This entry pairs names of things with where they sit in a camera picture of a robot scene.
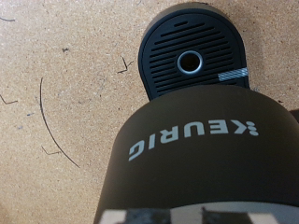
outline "drain hole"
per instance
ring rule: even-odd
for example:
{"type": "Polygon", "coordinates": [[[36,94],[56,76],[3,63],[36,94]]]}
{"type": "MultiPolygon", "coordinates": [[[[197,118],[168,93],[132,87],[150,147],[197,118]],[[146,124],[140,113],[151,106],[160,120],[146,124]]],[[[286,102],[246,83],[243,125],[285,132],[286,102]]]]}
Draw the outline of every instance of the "drain hole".
{"type": "Polygon", "coordinates": [[[185,51],[178,57],[178,69],[186,75],[197,73],[202,64],[202,56],[193,50],[185,51]]]}

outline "black drip tray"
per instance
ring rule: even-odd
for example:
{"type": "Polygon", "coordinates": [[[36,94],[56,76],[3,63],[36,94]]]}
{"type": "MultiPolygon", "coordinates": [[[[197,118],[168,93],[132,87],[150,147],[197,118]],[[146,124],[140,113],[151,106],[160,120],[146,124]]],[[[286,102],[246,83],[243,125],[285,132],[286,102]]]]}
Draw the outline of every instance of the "black drip tray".
{"type": "Polygon", "coordinates": [[[201,3],[159,14],[145,32],[138,66],[150,100],[195,85],[249,88],[239,32],[223,13],[201,3]]]}

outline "slotted grate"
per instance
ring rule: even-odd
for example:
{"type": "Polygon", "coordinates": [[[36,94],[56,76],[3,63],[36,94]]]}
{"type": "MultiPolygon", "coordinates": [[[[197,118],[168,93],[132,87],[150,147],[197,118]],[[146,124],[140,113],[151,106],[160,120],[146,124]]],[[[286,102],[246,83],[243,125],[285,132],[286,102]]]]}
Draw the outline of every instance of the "slotted grate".
{"type": "Polygon", "coordinates": [[[223,16],[200,8],[186,8],[160,19],[148,30],[139,51],[139,71],[150,100],[194,85],[248,87],[244,73],[222,83],[219,79],[221,73],[242,68],[246,68],[246,58],[237,30],[223,16]],[[178,57],[188,50],[203,59],[201,69],[192,76],[178,69],[178,57]]]}

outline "silver ring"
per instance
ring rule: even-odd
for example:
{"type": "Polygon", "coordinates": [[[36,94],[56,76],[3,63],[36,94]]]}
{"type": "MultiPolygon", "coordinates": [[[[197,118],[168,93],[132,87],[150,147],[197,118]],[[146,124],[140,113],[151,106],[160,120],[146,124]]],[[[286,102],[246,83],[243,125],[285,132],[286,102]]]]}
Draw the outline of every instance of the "silver ring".
{"type": "Polygon", "coordinates": [[[203,57],[202,57],[198,52],[196,52],[196,51],[194,51],[194,50],[188,50],[188,51],[185,51],[185,52],[183,52],[183,53],[178,57],[178,69],[179,69],[179,71],[181,71],[182,73],[184,73],[184,74],[186,74],[186,75],[194,75],[195,73],[197,73],[197,72],[202,68],[202,66],[203,66],[203,57]],[[197,67],[195,70],[193,70],[193,71],[186,71],[186,70],[183,69],[183,68],[181,67],[181,65],[180,65],[180,61],[181,61],[182,57],[183,57],[184,55],[186,55],[186,54],[194,54],[194,55],[196,55],[196,56],[198,57],[198,59],[199,59],[199,65],[198,65],[198,67],[197,67]]]}

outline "cork board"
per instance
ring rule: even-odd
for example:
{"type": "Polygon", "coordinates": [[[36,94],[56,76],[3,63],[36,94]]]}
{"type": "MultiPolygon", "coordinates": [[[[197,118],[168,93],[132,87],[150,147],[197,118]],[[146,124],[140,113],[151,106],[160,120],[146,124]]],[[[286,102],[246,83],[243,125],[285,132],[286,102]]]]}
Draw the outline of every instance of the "cork board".
{"type": "MultiPolygon", "coordinates": [[[[0,2],[2,223],[93,223],[114,138],[148,102],[136,61],[143,32],[181,2],[0,2]],[[131,64],[118,73],[122,58],[131,64]],[[55,153],[41,79],[49,130],[77,166],[55,153]]],[[[250,86],[299,108],[299,2],[206,3],[242,35],[250,86]]]]}

